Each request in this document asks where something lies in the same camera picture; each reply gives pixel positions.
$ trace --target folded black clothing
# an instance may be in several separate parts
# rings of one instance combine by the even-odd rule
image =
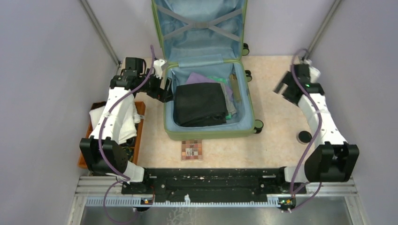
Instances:
[[[174,93],[174,122],[182,127],[205,127],[226,123],[224,92],[219,83],[177,86]]]

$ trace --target suitcase wheel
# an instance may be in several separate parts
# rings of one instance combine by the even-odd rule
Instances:
[[[249,52],[250,52],[250,50],[249,50],[249,45],[246,44],[246,43],[243,43],[242,55],[243,55],[243,56],[248,55]]]
[[[253,77],[252,77],[252,72],[250,70],[245,70],[246,73],[246,80],[247,82],[252,81]]]
[[[263,127],[264,127],[264,123],[261,120],[254,121],[253,133],[255,133],[255,134],[261,133]]]

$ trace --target folded purple cloth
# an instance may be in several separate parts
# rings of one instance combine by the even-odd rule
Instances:
[[[205,76],[203,76],[201,74],[197,74],[197,73],[192,72],[189,75],[188,80],[187,80],[187,82],[185,84],[191,84],[191,83],[219,83],[219,82],[215,81],[215,80],[212,80],[210,78],[207,78],[207,77],[205,77]],[[226,91],[227,91],[228,97],[232,101],[232,99],[233,99],[232,98],[232,89],[228,85],[225,85],[225,87],[226,87]]]

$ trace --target suitcase strap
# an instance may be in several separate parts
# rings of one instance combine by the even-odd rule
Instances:
[[[224,35],[224,36],[226,36],[228,38],[231,38],[232,40],[240,41],[239,36],[237,36],[235,34],[232,34],[232,33],[229,33],[229,32],[227,32],[227,31],[225,31],[225,30],[223,30],[223,29],[221,29],[219,27],[216,27],[215,25],[217,25],[217,24],[219,24],[219,23],[221,23],[223,21],[226,21],[226,20],[228,20],[228,19],[230,19],[232,17],[235,17],[235,16],[237,16],[239,14],[242,14],[243,10],[241,8],[237,9],[235,11],[232,11],[232,12],[230,12],[228,14],[225,14],[225,15],[223,15],[221,17],[218,17],[215,20],[208,21],[208,22],[196,22],[196,21],[187,19],[187,18],[185,18],[185,17],[183,17],[183,16],[181,16],[181,15],[179,15],[179,14],[177,14],[177,13],[175,13],[175,12],[169,10],[169,9],[166,9],[166,8],[164,8],[162,6],[159,6],[159,5],[157,6],[157,8],[158,8],[158,10],[160,12],[162,12],[164,14],[167,14],[167,15],[169,15],[169,16],[175,18],[175,19],[178,19],[178,20],[180,20],[180,21],[182,21],[182,22],[187,24],[187,25],[185,25],[185,26],[183,26],[183,27],[181,27],[181,28],[179,28],[179,29],[177,29],[177,30],[175,30],[175,31],[163,36],[164,40],[169,39],[169,38],[171,38],[171,37],[173,37],[173,36],[175,36],[177,34],[181,34],[181,33],[185,32],[185,31],[191,30],[191,29],[210,29],[210,30],[213,30],[213,31],[215,31],[217,33],[220,33],[220,34],[222,34],[222,35]]]

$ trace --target suitcase lid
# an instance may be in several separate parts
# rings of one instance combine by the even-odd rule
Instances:
[[[246,0],[152,0],[163,55],[198,66],[240,59]]]

